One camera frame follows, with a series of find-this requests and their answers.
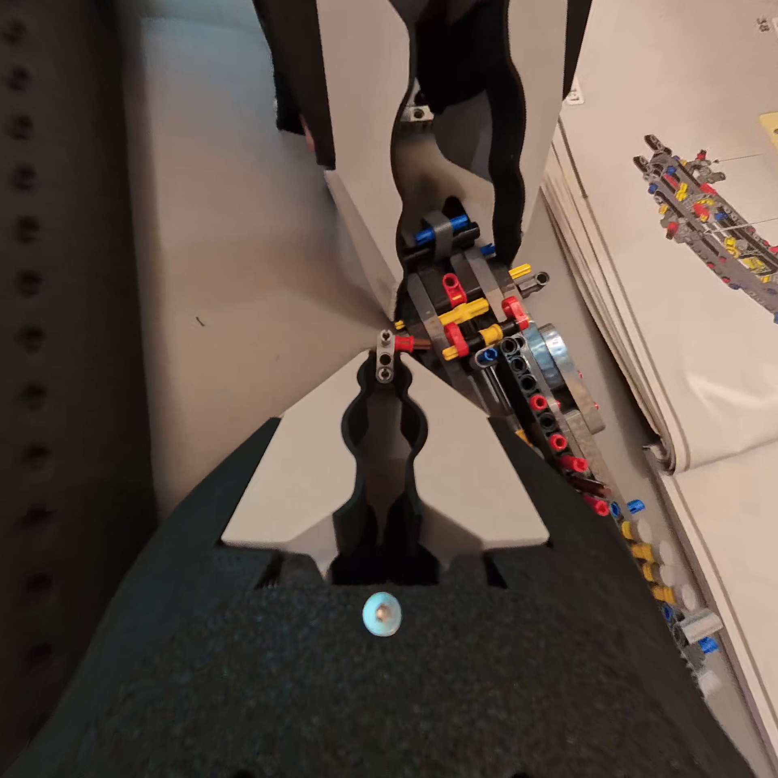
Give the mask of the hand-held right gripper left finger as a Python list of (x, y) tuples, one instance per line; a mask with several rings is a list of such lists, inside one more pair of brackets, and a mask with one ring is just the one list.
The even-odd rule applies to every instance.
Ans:
[(364, 350), (280, 417), (221, 542), (228, 547), (306, 555), (328, 569), (345, 547), (336, 512), (356, 491), (357, 460), (343, 421), (374, 364)]

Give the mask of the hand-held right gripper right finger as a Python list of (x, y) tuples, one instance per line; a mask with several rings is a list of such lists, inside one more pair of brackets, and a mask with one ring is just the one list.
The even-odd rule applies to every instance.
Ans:
[(421, 545), (447, 569), (458, 557), (546, 543), (549, 531), (491, 418), (409, 355), (400, 359), (423, 420), (413, 455)]

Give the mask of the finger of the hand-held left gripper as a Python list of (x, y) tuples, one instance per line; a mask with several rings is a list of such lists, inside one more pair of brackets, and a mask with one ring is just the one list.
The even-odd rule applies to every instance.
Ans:
[(499, 260), (514, 260), (520, 249), (562, 103), (572, 88), (591, 5), (496, 4), (496, 63), (485, 93), (492, 126), (492, 237)]
[(396, 125), (412, 85), (416, 2), (316, 3), (335, 166), (325, 181), (364, 289), (393, 320), (404, 269)]

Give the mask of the grey lego chassis assembly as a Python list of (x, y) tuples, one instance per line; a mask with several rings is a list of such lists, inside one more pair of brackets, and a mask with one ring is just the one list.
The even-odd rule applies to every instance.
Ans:
[(595, 513), (612, 518), (696, 686), (711, 695), (721, 684), (709, 660), (723, 626), (674, 577), (678, 555), (670, 541), (655, 541), (645, 504), (622, 497), (594, 438), (605, 428), (597, 403), (558, 331), (528, 311), (526, 298), (549, 276), (500, 262), (455, 196), (403, 229), (398, 247), (404, 281), (383, 338), (503, 419)]

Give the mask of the grey lego connector red pin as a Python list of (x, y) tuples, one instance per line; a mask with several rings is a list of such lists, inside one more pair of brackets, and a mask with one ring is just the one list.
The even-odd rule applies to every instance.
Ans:
[(388, 385), (394, 381), (395, 355), (400, 353), (414, 354), (431, 349), (428, 338), (411, 336), (408, 333), (397, 333), (389, 329), (380, 331), (376, 340), (376, 372), (379, 384)]

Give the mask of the open instruction booklet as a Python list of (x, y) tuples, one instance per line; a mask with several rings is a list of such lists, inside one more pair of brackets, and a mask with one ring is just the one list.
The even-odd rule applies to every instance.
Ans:
[(543, 182), (776, 771), (776, 2), (593, 2)]

